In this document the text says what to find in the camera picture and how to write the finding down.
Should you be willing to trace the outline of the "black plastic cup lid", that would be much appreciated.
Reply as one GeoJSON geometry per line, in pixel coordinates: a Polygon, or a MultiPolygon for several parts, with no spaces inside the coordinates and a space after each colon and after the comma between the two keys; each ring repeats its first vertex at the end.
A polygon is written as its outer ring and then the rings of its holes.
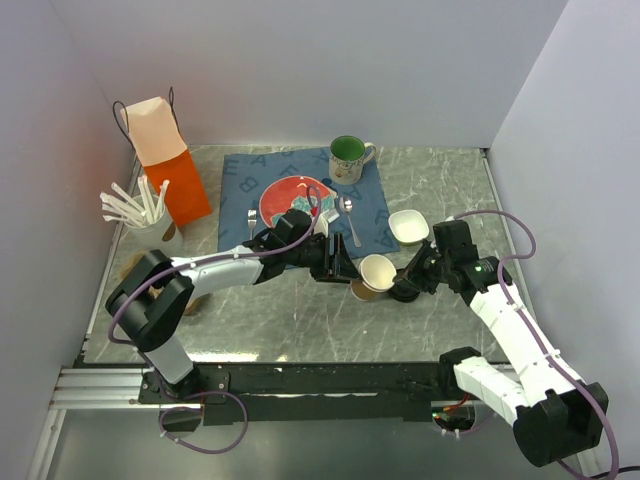
{"type": "Polygon", "coordinates": [[[389,289],[388,295],[401,303],[411,303],[415,301],[421,294],[421,291],[417,289],[410,282],[400,280],[389,289]]]}

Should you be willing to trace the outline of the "brown paper coffee cup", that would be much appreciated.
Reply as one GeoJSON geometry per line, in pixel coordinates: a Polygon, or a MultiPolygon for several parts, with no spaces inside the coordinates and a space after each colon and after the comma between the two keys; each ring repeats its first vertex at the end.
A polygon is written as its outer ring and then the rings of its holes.
{"type": "Polygon", "coordinates": [[[363,283],[372,291],[386,292],[394,286],[397,270],[385,256],[371,254],[361,260],[359,272],[363,283]]]}

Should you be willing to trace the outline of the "orange paper bag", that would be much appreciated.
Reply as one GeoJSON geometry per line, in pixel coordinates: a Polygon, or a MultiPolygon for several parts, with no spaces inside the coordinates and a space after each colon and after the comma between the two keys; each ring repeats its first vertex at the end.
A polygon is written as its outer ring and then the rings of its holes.
{"type": "Polygon", "coordinates": [[[112,103],[112,115],[133,148],[153,188],[168,187],[164,203],[175,224],[184,227],[212,213],[190,150],[181,134],[173,89],[166,96],[135,104],[112,103]]]}

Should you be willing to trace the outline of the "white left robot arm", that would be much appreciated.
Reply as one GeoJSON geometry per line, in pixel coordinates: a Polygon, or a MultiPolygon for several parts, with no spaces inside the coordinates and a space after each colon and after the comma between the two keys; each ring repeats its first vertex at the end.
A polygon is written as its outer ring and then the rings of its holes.
{"type": "Polygon", "coordinates": [[[190,400],[199,372],[176,336],[187,307],[196,299],[236,286],[258,285],[287,268],[306,268],[317,282],[348,284],[359,279],[342,234],[311,230],[307,213],[288,210],[272,228],[231,250],[210,256],[168,257],[152,250],[134,265],[105,303],[114,327],[162,379],[174,401],[190,400]]]}

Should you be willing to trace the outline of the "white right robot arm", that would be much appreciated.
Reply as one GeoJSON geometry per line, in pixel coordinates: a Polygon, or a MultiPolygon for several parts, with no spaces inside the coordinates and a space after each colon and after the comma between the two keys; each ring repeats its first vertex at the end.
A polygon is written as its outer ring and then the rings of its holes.
{"type": "Polygon", "coordinates": [[[468,393],[508,423],[524,457],[534,466],[560,462],[599,445],[608,396],[587,384],[562,359],[522,301],[504,263],[481,257],[462,219],[438,223],[401,269],[395,287],[404,293],[436,292],[446,285],[488,328],[515,371],[508,377],[472,347],[440,356],[436,385],[446,397],[468,393]]]}

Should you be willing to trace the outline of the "white square bowl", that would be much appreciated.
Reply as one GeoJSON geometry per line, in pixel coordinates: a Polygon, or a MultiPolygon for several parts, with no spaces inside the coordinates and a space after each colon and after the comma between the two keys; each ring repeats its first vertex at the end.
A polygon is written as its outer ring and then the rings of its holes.
{"type": "Polygon", "coordinates": [[[389,216],[388,225],[394,238],[403,245],[412,245],[429,236],[425,217],[417,210],[407,209],[389,216]]]}

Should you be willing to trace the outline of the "blue letter placemat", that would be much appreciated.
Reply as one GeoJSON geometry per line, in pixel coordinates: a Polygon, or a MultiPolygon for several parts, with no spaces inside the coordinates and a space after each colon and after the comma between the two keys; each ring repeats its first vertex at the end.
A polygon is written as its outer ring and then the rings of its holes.
{"type": "Polygon", "coordinates": [[[353,258],[399,250],[377,163],[367,162],[353,185],[329,177],[327,147],[268,154],[229,154],[224,158],[218,247],[227,250],[250,237],[247,212],[257,212],[256,230],[272,227],[291,208],[311,211],[306,189],[322,195],[322,213],[331,233],[344,237],[353,258]]]}

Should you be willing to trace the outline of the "silver spoon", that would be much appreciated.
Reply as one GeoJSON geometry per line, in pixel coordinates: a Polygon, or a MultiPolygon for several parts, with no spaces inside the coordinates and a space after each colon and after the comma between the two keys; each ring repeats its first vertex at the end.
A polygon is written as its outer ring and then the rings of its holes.
{"type": "Polygon", "coordinates": [[[361,240],[357,234],[357,231],[355,229],[355,226],[353,224],[352,218],[351,218],[351,214],[353,211],[353,202],[351,199],[349,199],[346,196],[341,196],[339,199],[339,206],[341,211],[346,215],[347,221],[349,223],[350,226],[350,230],[351,230],[351,235],[352,235],[352,239],[354,242],[354,246],[356,248],[360,248],[362,246],[361,240]]]}

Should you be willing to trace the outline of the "red teal floral plate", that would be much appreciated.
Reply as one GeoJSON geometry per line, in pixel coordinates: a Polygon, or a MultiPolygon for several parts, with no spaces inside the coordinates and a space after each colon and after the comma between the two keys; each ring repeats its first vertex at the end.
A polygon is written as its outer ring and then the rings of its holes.
{"type": "Polygon", "coordinates": [[[279,218],[290,209],[297,209],[309,215],[315,214],[317,200],[307,199],[309,186],[317,188],[321,196],[321,212],[328,216],[335,212],[334,196],[320,181],[308,176],[289,176],[269,185],[260,197],[259,213],[267,227],[274,227],[279,218]]]}

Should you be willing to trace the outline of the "silver fork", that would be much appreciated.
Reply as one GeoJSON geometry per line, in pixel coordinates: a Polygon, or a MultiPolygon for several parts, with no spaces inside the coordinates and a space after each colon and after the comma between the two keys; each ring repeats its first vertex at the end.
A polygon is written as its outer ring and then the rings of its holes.
{"type": "Polygon", "coordinates": [[[249,228],[249,238],[254,238],[254,231],[257,225],[257,211],[255,209],[250,209],[247,212],[247,224],[249,228]]]}

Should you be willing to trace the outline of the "green interior ceramic mug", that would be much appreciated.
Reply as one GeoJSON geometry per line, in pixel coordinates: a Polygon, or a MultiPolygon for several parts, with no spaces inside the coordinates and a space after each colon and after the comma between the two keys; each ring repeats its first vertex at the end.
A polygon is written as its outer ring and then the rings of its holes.
{"type": "Polygon", "coordinates": [[[376,154],[377,147],[371,142],[350,135],[337,137],[329,147],[329,178],[339,185],[356,184],[364,165],[376,154]]]}

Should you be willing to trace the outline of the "white straw holder cup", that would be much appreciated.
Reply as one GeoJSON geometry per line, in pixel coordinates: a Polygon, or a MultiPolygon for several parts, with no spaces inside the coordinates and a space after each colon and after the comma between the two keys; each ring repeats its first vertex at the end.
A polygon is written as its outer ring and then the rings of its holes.
{"type": "Polygon", "coordinates": [[[138,216],[126,215],[125,223],[134,238],[149,250],[160,249],[169,256],[177,255],[183,247],[183,237],[166,208],[158,217],[143,211],[138,216]]]}

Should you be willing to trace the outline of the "white wrapped straws bundle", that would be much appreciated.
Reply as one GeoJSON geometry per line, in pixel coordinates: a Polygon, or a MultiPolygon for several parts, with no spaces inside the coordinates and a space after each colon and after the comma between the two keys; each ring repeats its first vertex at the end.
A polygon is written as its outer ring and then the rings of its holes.
{"type": "Polygon", "coordinates": [[[151,192],[149,179],[146,175],[137,178],[137,185],[141,188],[140,199],[137,200],[116,182],[111,183],[114,195],[101,192],[102,218],[105,222],[118,222],[133,228],[145,228],[157,223],[167,212],[165,196],[170,185],[164,180],[160,193],[154,196],[151,192]]]}

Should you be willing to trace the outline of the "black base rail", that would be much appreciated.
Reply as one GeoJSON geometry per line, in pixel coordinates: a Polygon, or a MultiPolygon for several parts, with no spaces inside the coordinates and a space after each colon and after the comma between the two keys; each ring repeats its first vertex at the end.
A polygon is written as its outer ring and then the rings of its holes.
{"type": "Polygon", "coordinates": [[[435,406],[464,398],[438,362],[200,363],[170,387],[144,374],[142,405],[203,408],[207,426],[258,421],[400,418],[428,422],[435,406]]]}

